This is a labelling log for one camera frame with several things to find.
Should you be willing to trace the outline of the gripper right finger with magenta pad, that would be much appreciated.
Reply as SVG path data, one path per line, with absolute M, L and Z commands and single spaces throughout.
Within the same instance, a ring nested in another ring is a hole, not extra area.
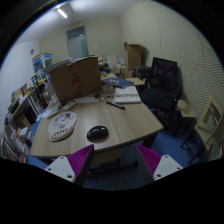
M 182 166 L 169 155 L 159 155 L 142 145 L 137 145 L 137 148 L 154 180 L 160 180 L 182 169 Z

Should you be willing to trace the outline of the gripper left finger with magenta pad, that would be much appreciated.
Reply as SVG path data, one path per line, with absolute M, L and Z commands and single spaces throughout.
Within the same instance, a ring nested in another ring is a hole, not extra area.
M 69 156 L 59 156 L 46 171 L 82 186 L 94 157 L 94 145 L 86 146 Z

